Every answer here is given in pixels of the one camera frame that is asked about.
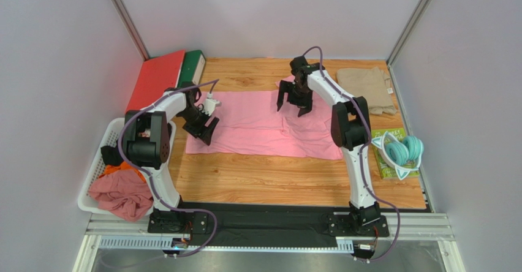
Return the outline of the pink t-shirt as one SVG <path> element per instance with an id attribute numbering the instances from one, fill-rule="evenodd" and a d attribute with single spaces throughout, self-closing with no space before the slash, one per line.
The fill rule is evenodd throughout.
<path id="1" fill-rule="evenodd" d="M 343 159 L 330 133 L 331 108 L 318 94 L 312 96 L 312 111 L 303 116 L 298 116 L 298 107 L 288 103 L 278 110 L 277 90 L 215 92 L 213 97 L 221 106 L 213 113 L 219 122 L 211 143 L 188 136 L 187 154 Z"/>

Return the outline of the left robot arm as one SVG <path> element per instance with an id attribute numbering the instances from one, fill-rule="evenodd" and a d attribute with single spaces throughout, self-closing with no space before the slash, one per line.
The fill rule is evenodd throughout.
<path id="1" fill-rule="evenodd" d="M 210 145 L 219 122 L 213 113 L 221 104 L 212 92 L 203 95 L 199 85 L 185 82 L 182 88 L 167 88 L 152 104 L 127 111 L 117 147 L 123 160 L 143 174 L 152 193 L 148 232 L 191 231 L 194 210 L 179 206 L 183 200 L 168 169 L 176 131 L 171 120 L 183 118 L 183 129 Z"/>

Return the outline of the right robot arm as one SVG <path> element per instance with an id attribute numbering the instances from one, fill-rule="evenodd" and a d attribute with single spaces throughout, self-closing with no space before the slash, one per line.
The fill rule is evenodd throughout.
<path id="1" fill-rule="evenodd" d="M 298 56 L 291 60 L 290 68 L 294 79 L 280 82 L 277 108 L 289 103 L 298 107 L 298 116 L 302 117 L 312 112 L 315 94 L 329 106 L 330 135 L 342 151 L 350 179 L 350 210 L 342 215 L 343 223 L 355 236 L 388 236 L 388 224 L 371 184 L 368 162 L 371 133 L 366 99 L 343 90 L 319 62 L 311 64 L 304 56 Z"/>

